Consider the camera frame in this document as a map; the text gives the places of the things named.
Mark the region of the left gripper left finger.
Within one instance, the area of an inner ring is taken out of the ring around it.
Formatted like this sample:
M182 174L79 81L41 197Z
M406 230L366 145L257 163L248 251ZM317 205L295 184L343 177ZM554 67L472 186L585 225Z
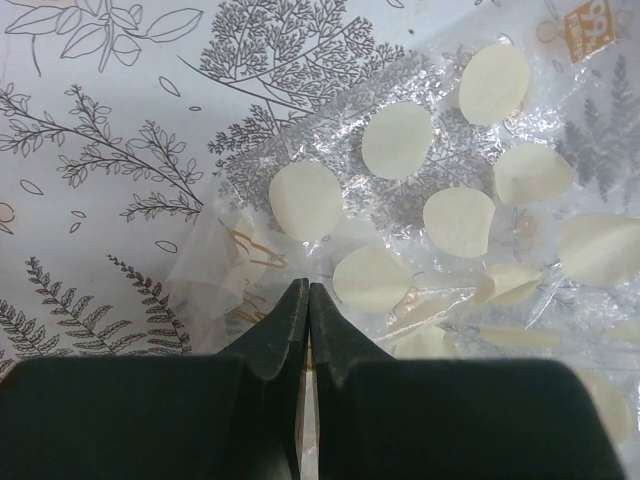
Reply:
M309 283L214 355L39 358L1 383L5 479L297 479Z

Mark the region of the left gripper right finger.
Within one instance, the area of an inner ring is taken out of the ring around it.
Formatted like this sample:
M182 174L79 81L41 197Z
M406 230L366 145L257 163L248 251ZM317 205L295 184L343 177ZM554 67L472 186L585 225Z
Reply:
M312 284L323 479L621 479L586 388L541 359L397 360Z

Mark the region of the clear polka dot zip bag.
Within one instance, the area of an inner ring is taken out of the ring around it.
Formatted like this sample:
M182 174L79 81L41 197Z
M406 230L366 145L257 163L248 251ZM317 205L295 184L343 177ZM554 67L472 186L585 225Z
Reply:
M398 358L551 357L639 444L639 5L523 1L228 162L170 280L198 352L297 277Z

